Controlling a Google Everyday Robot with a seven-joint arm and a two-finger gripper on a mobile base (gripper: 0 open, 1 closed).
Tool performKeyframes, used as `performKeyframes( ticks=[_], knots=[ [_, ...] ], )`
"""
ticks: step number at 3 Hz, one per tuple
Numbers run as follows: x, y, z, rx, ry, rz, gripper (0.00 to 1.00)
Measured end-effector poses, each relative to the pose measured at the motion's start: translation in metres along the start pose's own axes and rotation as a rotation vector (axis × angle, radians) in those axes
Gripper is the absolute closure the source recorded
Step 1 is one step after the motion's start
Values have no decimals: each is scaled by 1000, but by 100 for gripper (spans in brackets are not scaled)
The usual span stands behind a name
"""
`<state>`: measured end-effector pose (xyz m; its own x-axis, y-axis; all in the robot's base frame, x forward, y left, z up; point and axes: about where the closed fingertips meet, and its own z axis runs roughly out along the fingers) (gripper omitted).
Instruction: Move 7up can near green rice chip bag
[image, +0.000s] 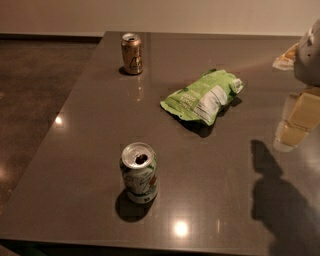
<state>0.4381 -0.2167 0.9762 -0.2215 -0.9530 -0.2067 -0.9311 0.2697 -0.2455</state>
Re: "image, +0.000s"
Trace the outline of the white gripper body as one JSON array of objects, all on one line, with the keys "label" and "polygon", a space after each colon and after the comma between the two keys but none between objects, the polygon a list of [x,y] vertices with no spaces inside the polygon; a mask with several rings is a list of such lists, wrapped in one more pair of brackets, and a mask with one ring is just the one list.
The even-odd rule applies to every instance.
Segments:
[{"label": "white gripper body", "polygon": [[294,74],[297,80],[307,85],[320,86],[320,19],[299,41]]}]

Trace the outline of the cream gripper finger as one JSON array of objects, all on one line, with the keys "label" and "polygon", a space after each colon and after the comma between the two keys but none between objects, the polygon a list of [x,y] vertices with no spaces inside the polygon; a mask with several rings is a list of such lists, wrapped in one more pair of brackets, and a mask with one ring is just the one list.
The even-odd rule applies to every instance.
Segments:
[{"label": "cream gripper finger", "polygon": [[299,146],[320,124],[320,88],[306,87],[301,93],[291,93],[284,105],[273,146],[290,152]]},{"label": "cream gripper finger", "polygon": [[273,62],[272,67],[282,71],[293,70],[295,55],[298,46],[298,43],[294,44],[289,49],[287,49],[282,55],[277,57]]}]

